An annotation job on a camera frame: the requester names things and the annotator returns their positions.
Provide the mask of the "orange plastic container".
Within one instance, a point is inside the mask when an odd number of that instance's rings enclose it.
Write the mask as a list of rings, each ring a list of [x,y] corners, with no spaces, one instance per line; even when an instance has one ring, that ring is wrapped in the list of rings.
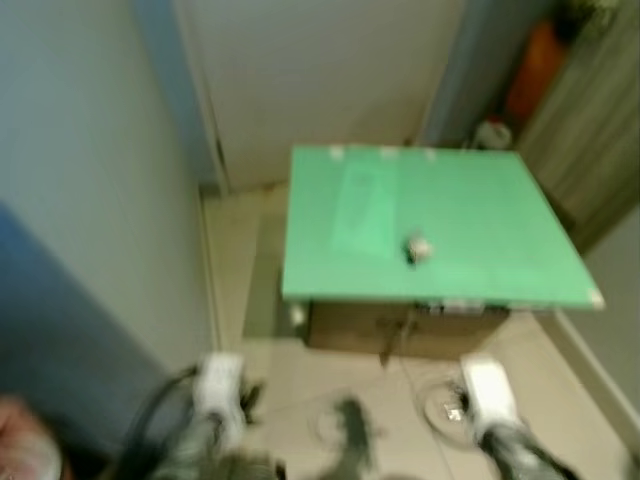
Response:
[[[556,81],[566,55],[567,47],[559,40],[553,20],[541,20],[532,28],[503,101],[504,119],[513,129],[529,123]]]

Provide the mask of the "white round jar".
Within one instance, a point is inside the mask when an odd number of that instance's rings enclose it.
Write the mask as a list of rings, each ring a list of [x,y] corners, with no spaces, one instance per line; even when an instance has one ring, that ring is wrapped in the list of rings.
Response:
[[[476,125],[470,146],[476,150],[509,150],[515,142],[512,129],[500,119],[486,119]]]

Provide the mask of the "green table board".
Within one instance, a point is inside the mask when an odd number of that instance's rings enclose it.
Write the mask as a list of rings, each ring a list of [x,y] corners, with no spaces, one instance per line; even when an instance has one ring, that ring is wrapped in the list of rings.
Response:
[[[598,285],[516,152],[435,148],[431,163],[425,148],[384,159],[380,147],[294,148],[283,297],[594,308]],[[403,242],[415,232],[433,255],[411,266]]]

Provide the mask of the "keys with white pompom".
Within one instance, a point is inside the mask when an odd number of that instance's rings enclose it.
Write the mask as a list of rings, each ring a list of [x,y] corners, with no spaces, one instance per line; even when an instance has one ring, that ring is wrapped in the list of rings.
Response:
[[[408,234],[403,242],[404,261],[408,265],[417,266],[426,262],[433,256],[433,246],[431,246],[424,234],[415,232]]]

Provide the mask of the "white door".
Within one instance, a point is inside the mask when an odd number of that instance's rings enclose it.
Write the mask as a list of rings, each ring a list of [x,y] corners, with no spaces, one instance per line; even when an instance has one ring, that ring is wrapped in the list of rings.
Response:
[[[283,182],[296,145],[420,137],[467,0],[178,0],[233,189]]]

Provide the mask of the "reddish round object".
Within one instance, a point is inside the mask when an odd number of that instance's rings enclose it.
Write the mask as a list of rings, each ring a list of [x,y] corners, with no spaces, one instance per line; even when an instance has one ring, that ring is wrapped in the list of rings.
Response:
[[[17,397],[0,396],[0,480],[63,480],[55,436]]]

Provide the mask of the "brown wooden cabinet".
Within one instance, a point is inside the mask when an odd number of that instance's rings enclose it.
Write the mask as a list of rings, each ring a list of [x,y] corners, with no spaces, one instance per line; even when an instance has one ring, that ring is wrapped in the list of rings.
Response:
[[[517,141],[581,252],[640,200],[639,0],[604,4]]]

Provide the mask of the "brown cardboard box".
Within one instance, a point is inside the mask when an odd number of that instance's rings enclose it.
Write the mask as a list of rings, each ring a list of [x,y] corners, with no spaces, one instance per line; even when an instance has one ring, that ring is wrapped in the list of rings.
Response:
[[[316,302],[306,308],[307,347],[378,357],[457,361],[507,323],[503,307],[452,308],[420,303]]]

